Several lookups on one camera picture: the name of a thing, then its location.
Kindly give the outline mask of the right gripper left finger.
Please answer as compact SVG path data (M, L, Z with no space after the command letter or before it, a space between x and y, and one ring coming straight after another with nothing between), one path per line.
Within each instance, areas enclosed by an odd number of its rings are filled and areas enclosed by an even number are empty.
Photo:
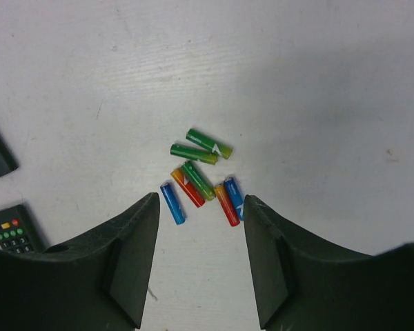
M0 247L0 330L138 330L159 213L151 192L43 252Z

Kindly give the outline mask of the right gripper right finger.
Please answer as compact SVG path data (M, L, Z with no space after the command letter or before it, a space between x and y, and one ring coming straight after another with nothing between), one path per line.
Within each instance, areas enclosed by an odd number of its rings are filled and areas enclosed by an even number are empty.
M263 330L414 330L414 243L367 255L244 202L259 326Z

